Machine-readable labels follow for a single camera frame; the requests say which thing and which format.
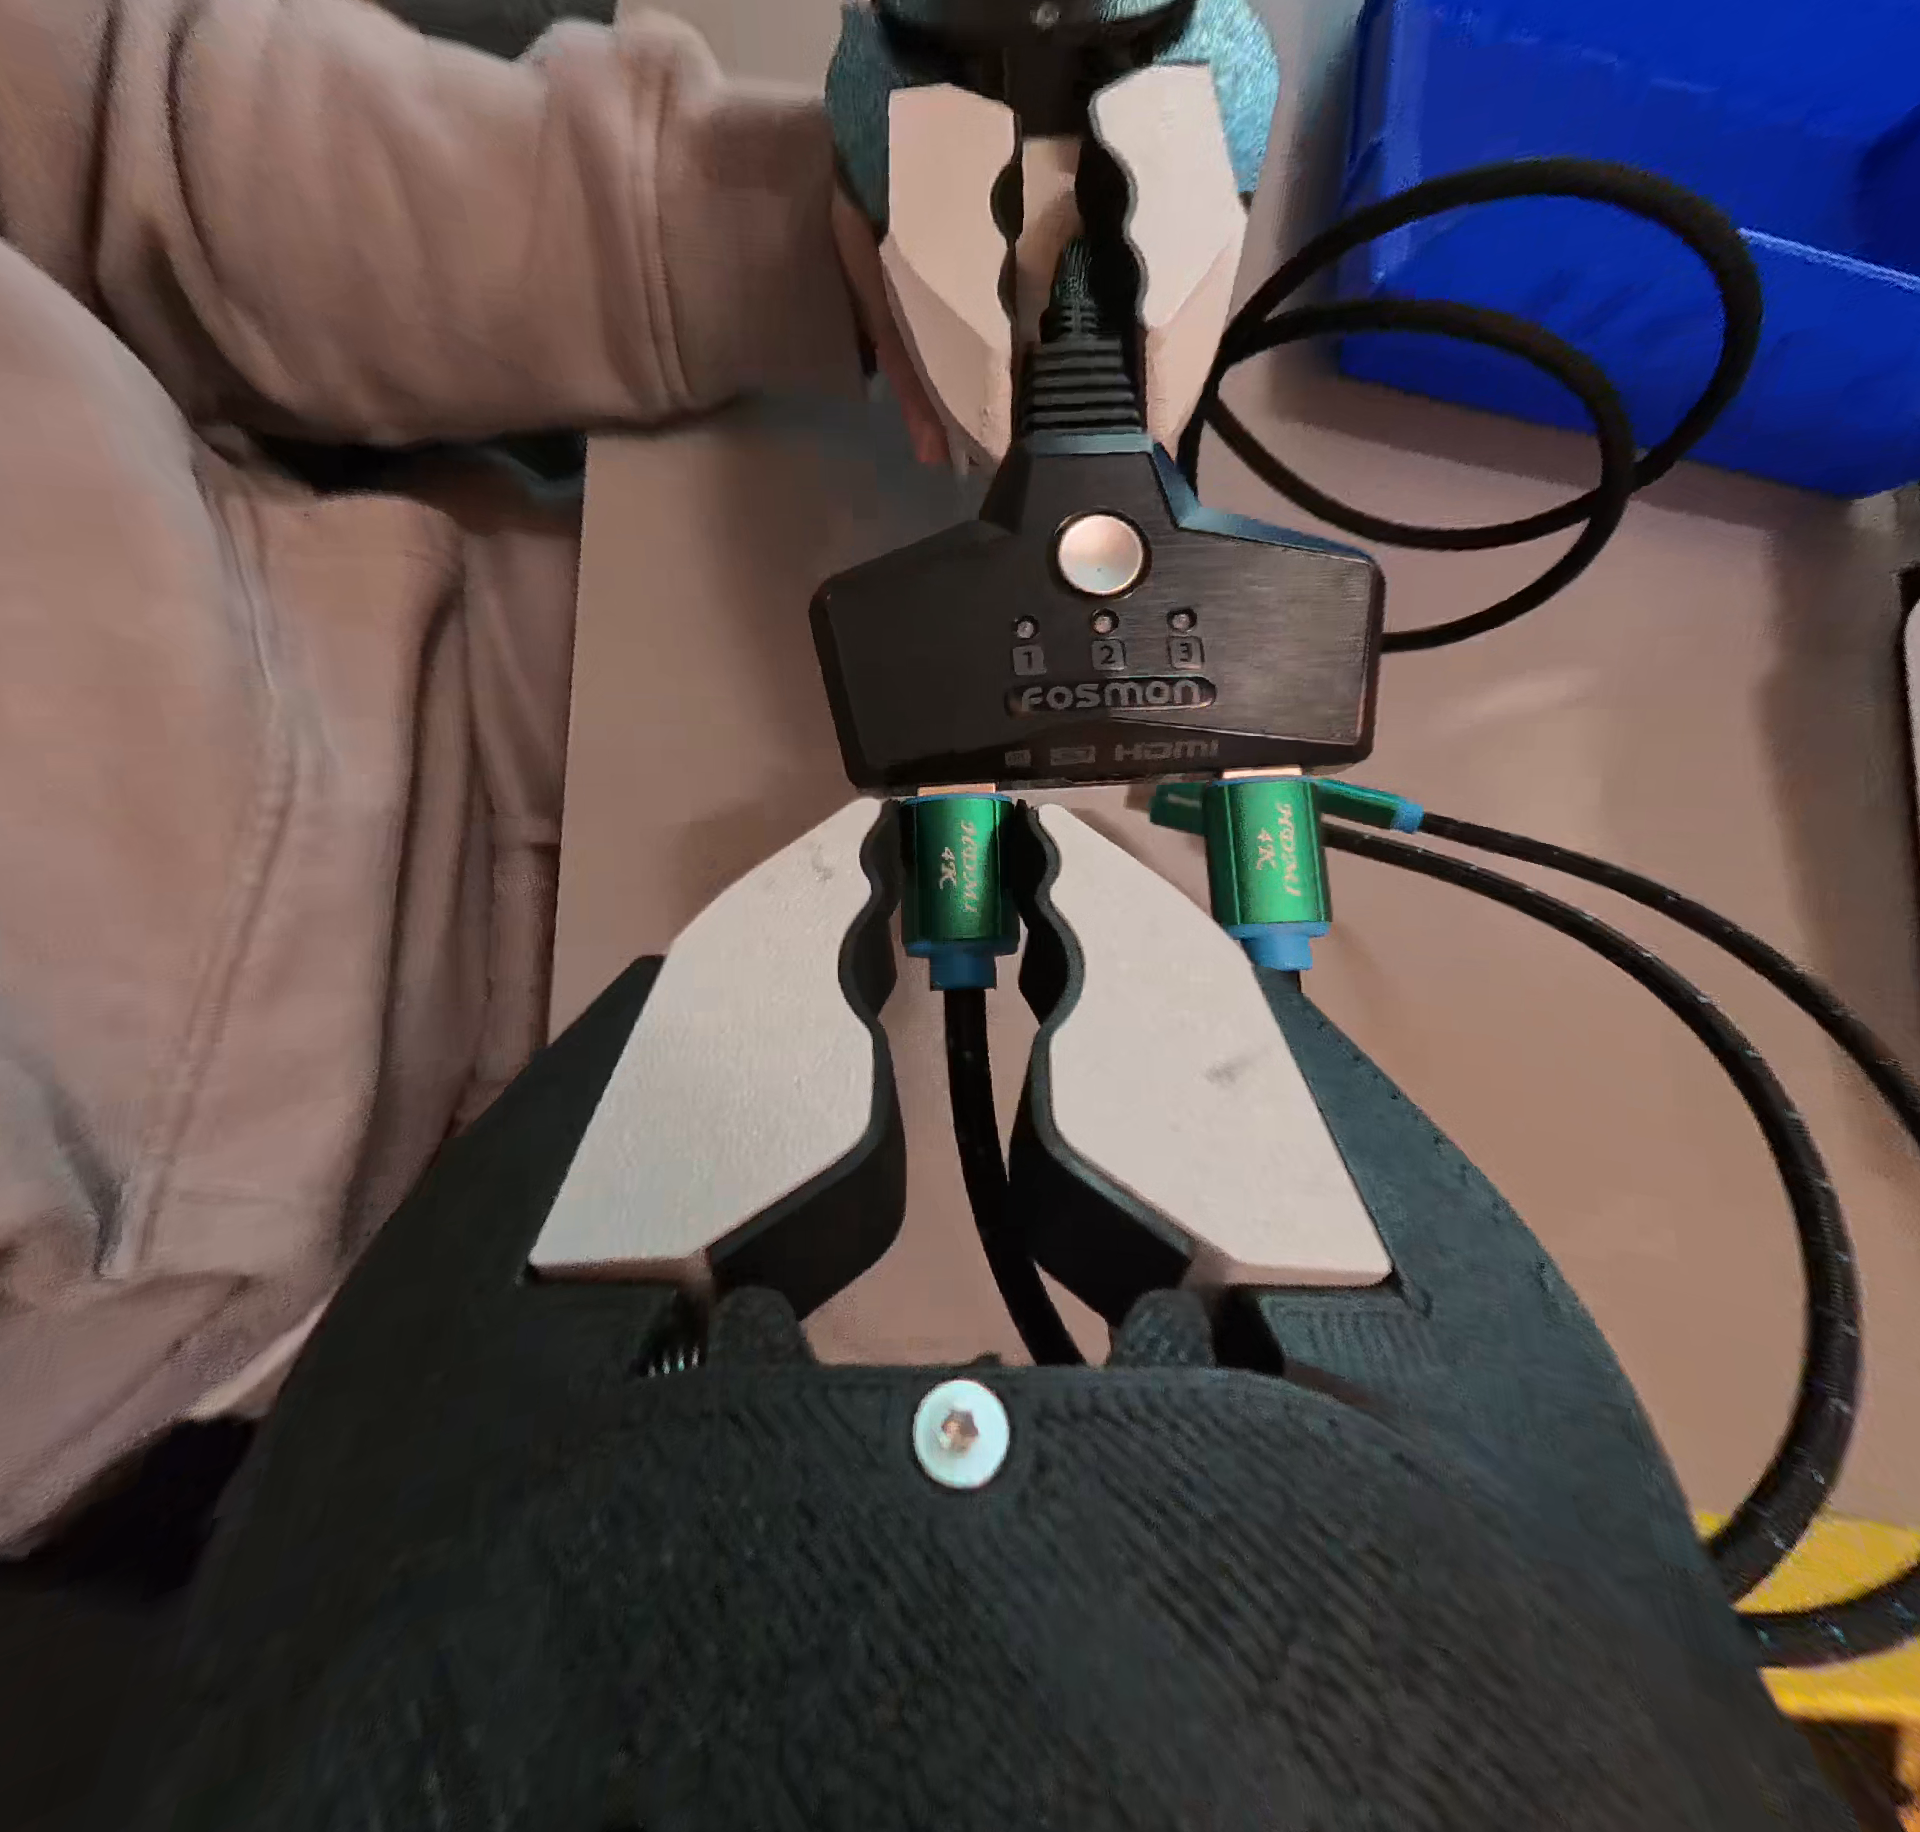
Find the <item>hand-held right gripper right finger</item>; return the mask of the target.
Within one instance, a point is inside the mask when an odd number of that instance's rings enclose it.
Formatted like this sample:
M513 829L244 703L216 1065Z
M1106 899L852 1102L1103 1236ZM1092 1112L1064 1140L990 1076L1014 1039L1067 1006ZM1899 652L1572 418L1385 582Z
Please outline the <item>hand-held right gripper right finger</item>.
M1012 1189L1037 1268L1110 1327L1153 1290L1388 1285L1261 971L1069 808L1025 808L1016 843L1034 1033Z

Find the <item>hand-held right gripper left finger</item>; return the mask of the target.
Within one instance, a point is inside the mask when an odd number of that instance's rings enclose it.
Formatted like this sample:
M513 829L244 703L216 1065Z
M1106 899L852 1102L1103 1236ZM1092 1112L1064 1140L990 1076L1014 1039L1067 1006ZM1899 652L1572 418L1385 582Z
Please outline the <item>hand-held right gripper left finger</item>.
M858 796L741 873L662 957L529 1270L698 1299L775 1290L807 1319L892 1250L905 1125L896 805Z

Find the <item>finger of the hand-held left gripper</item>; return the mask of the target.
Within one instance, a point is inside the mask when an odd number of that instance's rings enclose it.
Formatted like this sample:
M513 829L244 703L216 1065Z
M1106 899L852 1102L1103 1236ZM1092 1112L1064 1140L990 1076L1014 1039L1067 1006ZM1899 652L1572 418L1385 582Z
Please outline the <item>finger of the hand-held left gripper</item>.
M1146 432L1179 442L1230 318L1246 203L1210 70L1137 70L1092 97L1097 147L1125 181Z
M948 438L975 467L999 467L1014 442L1020 153L1016 115L992 97L911 87L888 100L883 280Z

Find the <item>black hdmi switch with cable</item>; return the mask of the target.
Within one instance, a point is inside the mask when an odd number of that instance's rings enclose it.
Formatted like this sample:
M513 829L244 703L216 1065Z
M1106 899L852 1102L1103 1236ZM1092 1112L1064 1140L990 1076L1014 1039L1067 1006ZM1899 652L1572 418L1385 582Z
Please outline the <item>black hdmi switch with cable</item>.
M1319 272L1391 232L1524 202L1618 208L1673 236L1715 281L1715 371L1657 445L1636 445L1590 354L1524 317L1409 297L1293 307ZM1073 238L1014 369L1012 445L979 514L815 590L811 626L854 790L1077 790L1366 758L1379 660L1495 634L1572 587L1634 496L1737 399L1763 330L1758 263L1698 194L1587 156L1477 165L1350 211L1284 262L1229 318L1166 450L1146 434L1144 334L1124 324L1119 285L1119 232ZM1333 499L1235 418L1222 383L1286 345L1357 334L1444 336L1558 379L1589 411L1596 484L1485 528L1419 528ZM1512 548L1566 531L1572 543L1472 613L1388 629L1368 550L1201 503L1206 432L1268 492L1379 547Z

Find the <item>blue plastic bin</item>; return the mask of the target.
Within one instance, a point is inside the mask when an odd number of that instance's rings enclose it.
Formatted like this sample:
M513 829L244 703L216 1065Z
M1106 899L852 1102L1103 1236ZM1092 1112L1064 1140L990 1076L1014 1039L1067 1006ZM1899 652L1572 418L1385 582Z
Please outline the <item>blue plastic bin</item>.
M1340 213L1477 165L1589 156L1717 203L1763 277L1741 399L1687 451L1837 499L1916 484L1917 0L1366 0ZM1398 229L1340 297L1506 307L1590 354L1636 445L1692 404L1717 288L1658 226L1507 202ZM1440 336L1350 336L1358 379L1589 432L1554 379Z

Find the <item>yellow plastic bin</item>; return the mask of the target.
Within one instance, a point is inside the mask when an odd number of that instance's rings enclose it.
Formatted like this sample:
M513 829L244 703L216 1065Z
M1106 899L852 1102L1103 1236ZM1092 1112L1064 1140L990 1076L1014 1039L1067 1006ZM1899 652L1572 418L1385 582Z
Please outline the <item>yellow plastic bin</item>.
M1772 1664L1763 1682L1857 1826L1916 1830L1916 1529L1816 1507L1737 1614L1756 1645L1772 1645L1799 1613L1871 1604L1886 1584L1890 1613L1810 1627L1810 1644L1843 1645L1840 1656Z

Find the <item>person's left forearm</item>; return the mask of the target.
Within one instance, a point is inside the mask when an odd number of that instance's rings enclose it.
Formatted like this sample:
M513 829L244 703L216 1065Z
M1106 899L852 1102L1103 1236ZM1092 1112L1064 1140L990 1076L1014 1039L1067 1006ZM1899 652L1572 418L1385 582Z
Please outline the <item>person's left forearm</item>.
M811 97L680 20L518 59L361 0L103 0L91 280L203 412L404 445L858 392Z

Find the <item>person's left hand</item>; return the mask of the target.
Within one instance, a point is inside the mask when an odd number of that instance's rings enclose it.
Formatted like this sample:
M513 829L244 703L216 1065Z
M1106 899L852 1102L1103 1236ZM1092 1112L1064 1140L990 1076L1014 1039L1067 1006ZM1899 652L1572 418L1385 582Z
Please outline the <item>person's left hand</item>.
M830 232L852 296L862 357L892 390L910 447L924 467L950 467L948 424L930 396L896 324L872 222L843 190L830 202Z

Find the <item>person's light sweatshirt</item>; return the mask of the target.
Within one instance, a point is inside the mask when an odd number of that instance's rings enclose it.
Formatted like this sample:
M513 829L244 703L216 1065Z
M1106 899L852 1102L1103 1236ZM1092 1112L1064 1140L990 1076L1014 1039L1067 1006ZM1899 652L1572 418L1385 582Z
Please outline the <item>person's light sweatshirt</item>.
M260 1399L531 1055L577 518L317 496L6 250L2 1525Z

